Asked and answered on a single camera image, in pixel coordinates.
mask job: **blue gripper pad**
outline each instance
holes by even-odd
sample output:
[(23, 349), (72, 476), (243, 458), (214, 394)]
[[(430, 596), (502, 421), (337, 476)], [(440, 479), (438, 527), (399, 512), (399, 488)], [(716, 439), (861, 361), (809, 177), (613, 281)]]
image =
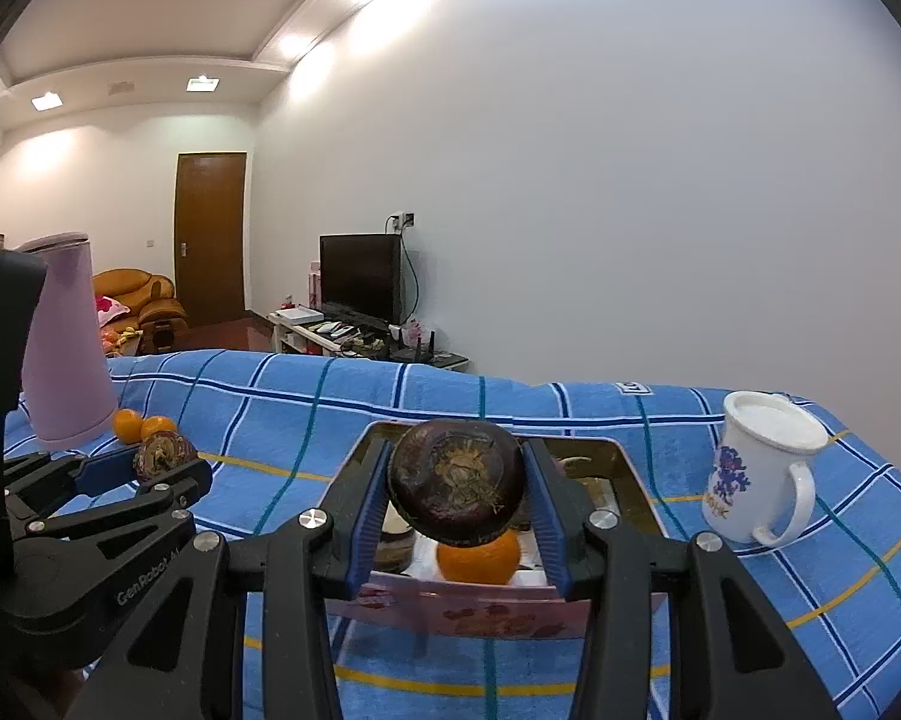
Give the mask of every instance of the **blue gripper pad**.
[(380, 528), (383, 526), (387, 504), (390, 501), (387, 495), (386, 474), (391, 448), (393, 448), (391, 444), (385, 442), (380, 447), (375, 459), (367, 457), (365, 460), (365, 463), (374, 461), (376, 466), (370, 475), (367, 494), (351, 532), (351, 564), (346, 571), (345, 579), (343, 579), (346, 592), (351, 598), (356, 597), (362, 584), (370, 578), (373, 556), (376, 553), (377, 543), (380, 541)]
[(521, 451), (530, 519), (547, 580), (568, 601), (586, 598), (604, 572), (603, 559), (586, 544), (583, 528), (594, 509), (591, 496), (562, 474), (542, 440), (526, 440)]
[[(567, 534), (557, 517), (557, 509), (550, 498), (543, 472), (540, 470), (534, 450), (529, 442), (521, 447), (527, 477), (527, 497), (530, 501), (530, 522), (534, 526), (534, 538), (543, 560), (543, 570), (547, 581), (557, 587), (562, 598), (567, 598), (570, 590), (570, 572), (567, 570)], [(552, 463), (548, 454), (542, 459)]]
[(140, 445), (120, 446), (84, 461), (79, 475), (74, 479), (77, 492), (93, 498), (135, 481), (137, 475), (133, 472), (133, 456), (138, 447)]

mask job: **pink cushion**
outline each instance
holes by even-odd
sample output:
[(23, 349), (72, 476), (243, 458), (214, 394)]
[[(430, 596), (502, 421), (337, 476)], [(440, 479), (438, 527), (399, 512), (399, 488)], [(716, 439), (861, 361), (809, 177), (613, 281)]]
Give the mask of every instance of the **pink cushion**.
[(122, 317), (124, 314), (130, 314), (130, 309), (128, 309), (127, 306), (122, 303), (117, 303), (113, 298), (106, 298), (103, 295), (98, 295), (97, 320), (100, 322), (101, 327), (110, 322), (111, 319), (117, 319), (117, 317)]

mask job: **tangerine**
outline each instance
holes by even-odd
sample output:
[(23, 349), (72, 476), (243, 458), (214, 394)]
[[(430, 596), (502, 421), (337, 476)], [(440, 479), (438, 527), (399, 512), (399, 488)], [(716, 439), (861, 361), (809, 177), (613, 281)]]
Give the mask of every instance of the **tangerine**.
[(520, 565), (520, 542), (516, 531), (505, 531), (479, 547), (437, 544), (437, 565), (444, 579), (471, 584), (507, 584)]
[(148, 440), (154, 433), (159, 433), (160, 431), (178, 432), (176, 422), (168, 416), (148, 416), (140, 426), (140, 439)]
[(113, 435), (121, 443), (140, 443), (144, 418), (133, 409), (121, 409), (113, 415)]

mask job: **cable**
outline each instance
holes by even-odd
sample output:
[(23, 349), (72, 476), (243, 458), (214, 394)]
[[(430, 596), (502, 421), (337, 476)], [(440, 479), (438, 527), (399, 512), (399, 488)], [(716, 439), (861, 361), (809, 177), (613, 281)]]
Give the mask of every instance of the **cable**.
[(407, 322), (410, 317), (413, 317), (414, 312), (417, 310), (418, 303), (420, 303), (420, 281), (417, 279), (417, 271), (414, 269), (414, 261), (410, 259), (410, 252), (407, 251), (407, 245), (403, 242), (403, 230), (400, 230), (400, 245), (403, 247), (404, 256), (407, 258), (407, 264), (410, 266), (410, 273), (414, 275), (414, 307), (410, 309), (410, 313), (407, 314), (407, 319), (404, 319), (400, 324), (404, 324)]

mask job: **television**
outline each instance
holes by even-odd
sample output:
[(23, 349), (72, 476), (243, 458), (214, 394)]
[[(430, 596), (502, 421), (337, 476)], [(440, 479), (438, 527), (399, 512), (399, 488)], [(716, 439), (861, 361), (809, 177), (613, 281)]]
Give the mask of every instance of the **television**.
[(380, 329), (399, 324), (400, 287), (399, 235), (321, 236), (321, 300), (327, 317)]

